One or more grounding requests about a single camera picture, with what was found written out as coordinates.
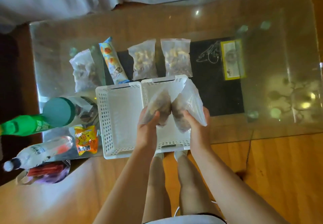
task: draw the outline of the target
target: finger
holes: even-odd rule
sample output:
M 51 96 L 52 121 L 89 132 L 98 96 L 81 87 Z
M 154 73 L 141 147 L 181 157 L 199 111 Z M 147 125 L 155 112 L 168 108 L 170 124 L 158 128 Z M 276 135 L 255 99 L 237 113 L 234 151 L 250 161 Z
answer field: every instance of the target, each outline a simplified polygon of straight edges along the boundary
M 149 121 L 149 126 L 156 126 L 159 123 L 160 112 L 156 111 L 154 117 Z
M 204 116 L 205 116 L 206 123 L 207 123 L 207 125 L 209 125 L 210 124 L 210 121 L 211 121 L 210 112 L 204 106 L 203 106 L 203 112 L 204 112 Z
M 183 111 L 184 118 L 190 123 L 190 126 L 200 124 L 187 110 Z
M 142 109 L 142 111 L 141 111 L 141 113 L 140 113 L 140 115 L 139 115 L 138 124 L 140 124 L 140 123 L 141 123 L 142 118 L 143 118 L 143 116 L 144 116 L 144 114 L 145 114 L 146 110 L 147 110 L 147 106 L 146 106 L 146 107 L 144 107 L 144 108 Z

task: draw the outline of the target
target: orange snack package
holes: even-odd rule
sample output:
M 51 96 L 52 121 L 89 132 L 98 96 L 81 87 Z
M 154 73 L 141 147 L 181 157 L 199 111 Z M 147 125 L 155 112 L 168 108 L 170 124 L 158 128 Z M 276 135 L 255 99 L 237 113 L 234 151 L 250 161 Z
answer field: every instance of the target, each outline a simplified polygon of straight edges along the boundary
M 82 127 L 75 127 L 75 144 L 78 153 L 81 156 L 86 151 L 96 154 L 98 151 L 98 138 L 95 126 L 89 126 L 84 129 Z

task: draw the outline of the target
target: plastic basket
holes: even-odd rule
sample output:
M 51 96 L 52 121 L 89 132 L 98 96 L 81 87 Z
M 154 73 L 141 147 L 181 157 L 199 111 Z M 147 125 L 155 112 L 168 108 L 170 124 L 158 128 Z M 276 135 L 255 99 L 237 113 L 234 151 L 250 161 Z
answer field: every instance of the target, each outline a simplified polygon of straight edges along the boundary
M 103 156 L 106 159 L 130 157 L 137 137 L 141 110 L 162 87 L 167 87 L 173 101 L 182 91 L 186 75 L 108 85 L 96 88 Z M 157 127 L 156 152 L 190 149 L 190 130 L 181 133 L 172 115 L 167 124 Z

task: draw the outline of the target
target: forearm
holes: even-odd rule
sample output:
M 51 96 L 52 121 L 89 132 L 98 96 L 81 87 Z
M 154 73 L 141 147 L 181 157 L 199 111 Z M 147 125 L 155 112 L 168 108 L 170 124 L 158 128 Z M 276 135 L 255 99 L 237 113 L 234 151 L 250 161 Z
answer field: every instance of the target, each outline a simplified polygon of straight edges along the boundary
M 201 148 L 192 154 L 229 223 L 288 223 L 210 148 Z
M 95 224 L 142 222 L 153 156 L 151 149 L 135 148 L 97 215 Z

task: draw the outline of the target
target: green bottle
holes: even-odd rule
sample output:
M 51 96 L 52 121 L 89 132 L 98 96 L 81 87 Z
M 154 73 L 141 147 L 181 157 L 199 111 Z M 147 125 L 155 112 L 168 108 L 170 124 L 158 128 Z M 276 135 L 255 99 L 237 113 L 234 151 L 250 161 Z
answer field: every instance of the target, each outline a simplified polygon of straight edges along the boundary
M 28 136 L 53 128 L 39 115 L 20 115 L 12 120 L 0 124 L 1 135 Z

